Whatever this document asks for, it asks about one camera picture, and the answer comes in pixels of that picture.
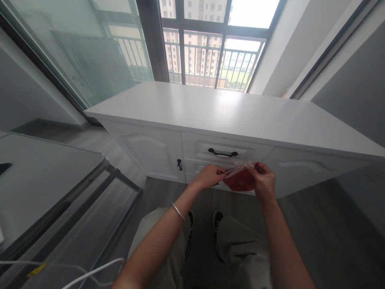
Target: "beige pants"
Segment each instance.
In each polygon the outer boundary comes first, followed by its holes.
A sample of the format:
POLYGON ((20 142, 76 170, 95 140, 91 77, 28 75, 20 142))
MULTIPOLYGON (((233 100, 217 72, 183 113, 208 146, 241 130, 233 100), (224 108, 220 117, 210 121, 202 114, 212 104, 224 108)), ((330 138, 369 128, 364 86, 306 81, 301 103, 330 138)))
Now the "beige pants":
MULTIPOLYGON (((168 208, 158 208, 140 221, 129 256, 167 210, 168 208)), ((187 218, 170 255, 152 281, 150 288, 183 288, 180 271, 184 265, 189 232, 190 220, 187 218)), ((217 239, 219 251, 231 268, 230 288, 272 288, 270 253, 266 239, 231 216, 225 216, 219 223, 217 239)))

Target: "wooden floor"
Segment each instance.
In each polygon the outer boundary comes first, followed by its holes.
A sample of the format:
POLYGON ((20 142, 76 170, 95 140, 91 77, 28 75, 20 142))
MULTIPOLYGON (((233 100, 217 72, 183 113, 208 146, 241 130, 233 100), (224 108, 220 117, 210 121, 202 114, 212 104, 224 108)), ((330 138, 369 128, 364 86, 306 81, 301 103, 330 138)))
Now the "wooden floor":
MULTIPOLYGON (((107 259, 126 257, 141 218, 157 207, 168 207, 185 184, 145 177, 102 128, 77 131, 51 125, 29 128, 27 134, 104 152, 111 163, 144 187, 118 242, 107 259)), ((55 262, 77 264, 89 270, 97 250, 105 244, 113 222, 122 218, 132 191, 119 181, 109 188, 96 207, 65 237, 51 254, 55 262)), ((385 288, 385 242, 364 218, 337 182, 330 180, 279 200, 298 250, 317 288, 385 288)), ((208 189, 192 206, 195 212, 190 256, 182 271, 184 288, 225 288, 230 274, 214 251, 212 214, 221 209, 265 235, 263 218, 255 197, 208 189)), ((119 266, 96 275, 102 282, 116 277, 119 266)), ((31 278, 23 288, 61 288, 81 274, 50 269, 31 278)), ((86 288, 98 288, 92 282, 86 288)))

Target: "shoe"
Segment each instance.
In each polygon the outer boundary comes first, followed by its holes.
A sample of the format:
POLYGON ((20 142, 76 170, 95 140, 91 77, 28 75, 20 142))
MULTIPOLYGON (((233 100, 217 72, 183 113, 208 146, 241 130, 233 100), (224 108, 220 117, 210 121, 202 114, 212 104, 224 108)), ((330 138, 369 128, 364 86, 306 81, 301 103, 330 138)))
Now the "shoe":
POLYGON ((187 248, 186 248, 186 252, 184 254, 185 260, 187 259, 188 255, 190 254, 190 250, 191 250, 191 238, 193 237, 193 229, 192 228, 194 227, 194 219, 195 219, 194 211, 190 210, 188 212, 187 216, 190 219, 190 234, 188 234, 187 248))
POLYGON ((224 216, 225 215, 221 210, 216 210, 213 216, 214 235, 215 235, 215 254, 217 255, 219 261, 221 261, 222 263, 224 263, 225 261, 222 259, 222 256, 219 253, 217 231, 218 231, 219 223, 222 221, 224 216))

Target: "bangle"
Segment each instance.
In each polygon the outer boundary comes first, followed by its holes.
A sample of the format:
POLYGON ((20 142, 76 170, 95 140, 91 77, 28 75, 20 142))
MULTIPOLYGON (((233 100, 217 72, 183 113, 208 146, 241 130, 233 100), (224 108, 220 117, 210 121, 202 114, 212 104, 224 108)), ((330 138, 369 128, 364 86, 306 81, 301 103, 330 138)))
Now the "bangle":
POLYGON ((174 202, 172 203, 172 206, 174 207, 174 209, 176 210, 176 212, 179 214, 179 216, 181 216, 182 219, 183 219, 184 221, 186 221, 186 219, 183 217, 183 215, 179 212, 178 208, 175 206, 174 202))

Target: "cabinet top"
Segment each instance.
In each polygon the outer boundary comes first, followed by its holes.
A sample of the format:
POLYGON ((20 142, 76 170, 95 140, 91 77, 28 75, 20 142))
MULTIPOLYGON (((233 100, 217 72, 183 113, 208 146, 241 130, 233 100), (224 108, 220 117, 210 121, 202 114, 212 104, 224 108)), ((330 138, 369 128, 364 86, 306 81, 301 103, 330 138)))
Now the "cabinet top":
POLYGON ((85 111, 111 120, 384 160, 385 148, 312 102, 156 81, 85 111))

